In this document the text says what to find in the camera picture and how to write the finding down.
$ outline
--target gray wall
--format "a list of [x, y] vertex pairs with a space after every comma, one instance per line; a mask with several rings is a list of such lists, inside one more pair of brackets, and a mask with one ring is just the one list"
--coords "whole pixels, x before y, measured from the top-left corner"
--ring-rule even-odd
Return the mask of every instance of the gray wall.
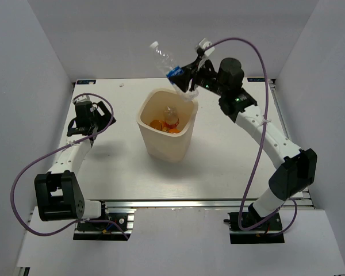
[[277, 93], [293, 140], [318, 154], [310, 192], [325, 209], [345, 262], [345, 1], [320, 0]]
[[[257, 45], [269, 76], [278, 76], [317, 0], [29, 0], [50, 43], [74, 81], [77, 78], [162, 77], [148, 46], [155, 40], [179, 63], [196, 58], [194, 46], [240, 36]], [[214, 65], [232, 56], [247, 75], [263, 75], [253, 50], [225, 43]]]
[[[0, 0], [0, 276], [11, 275], [24, 237], [9, 193], [20, 169], [54, 149], [71, 98], [71, 83], [26, 0]], [[35, 204], [33, 180], [22, 177], [16, 203], [24, 219]]]

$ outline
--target white bottle cap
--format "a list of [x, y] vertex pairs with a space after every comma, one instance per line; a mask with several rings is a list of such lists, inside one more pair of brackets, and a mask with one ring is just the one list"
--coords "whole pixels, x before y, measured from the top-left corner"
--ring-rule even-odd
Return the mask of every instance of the white bottle cap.
[[153, 42], [149, 47], [151, 49], [155, 49], [157, 46], [159, 45], [159, 43], [157, 41]]

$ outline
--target white wall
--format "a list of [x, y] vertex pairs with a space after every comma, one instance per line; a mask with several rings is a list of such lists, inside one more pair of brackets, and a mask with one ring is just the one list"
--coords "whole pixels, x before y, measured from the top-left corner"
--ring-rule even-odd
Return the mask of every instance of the white wall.
[[[245, 37], [263, 53], [276, 78], [317, 0], [29, 0], [50, 43], [74, 81], [77, 78], [162, 77], [148, 46], [155, 40], [175, 53], [180, 64], [196, 58], [204, 37], [217, 41]], [[247, 75], [263, 75], [253, 50], [225, 43], [214, 65], [228, 56]]]
[[[0, 276], [12, 275], [24, 236], [10, 207], [12, 182], [26, 164], [57, 147], [71, 83], [26, 0], [0, 0]], [[24, 219], [35, 204], [33, 180], [16, 192]]]
[[345, 262], [345, 1], [319, 1], [277, 93], [293, 140], [318, 154], [310, 192], [325, 209]]

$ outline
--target blue bottle label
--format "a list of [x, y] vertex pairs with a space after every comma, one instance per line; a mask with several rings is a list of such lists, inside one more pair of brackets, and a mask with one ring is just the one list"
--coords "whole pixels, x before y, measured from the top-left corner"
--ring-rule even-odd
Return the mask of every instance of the blue bottle label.
[[176, 76], [176, 75], [180, 75], [183, 74], [184, 71], [183, 69], [181, 69], [179, 66], [176, 66], [174, 69], [172, 69], [167, 75], [166, 77], [169, 78], [171, 76]]

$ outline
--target beige bin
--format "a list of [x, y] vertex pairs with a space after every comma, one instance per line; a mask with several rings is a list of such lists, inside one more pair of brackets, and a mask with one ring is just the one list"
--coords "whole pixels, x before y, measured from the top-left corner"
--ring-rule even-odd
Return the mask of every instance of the beige bin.
[[[168, 105], [177, 108], [177, 128], [181, 131], [178, 134], [157, 131], [149, 126], [152, 120], [164, 120], [163, 111]], [[196, 100], [184, 102], [174, 90], [161, 88], [152, 91], [137, 114], [137, 123], [148, 153], [168, 162], [181, 161], [190, 143], [197, 110]]]

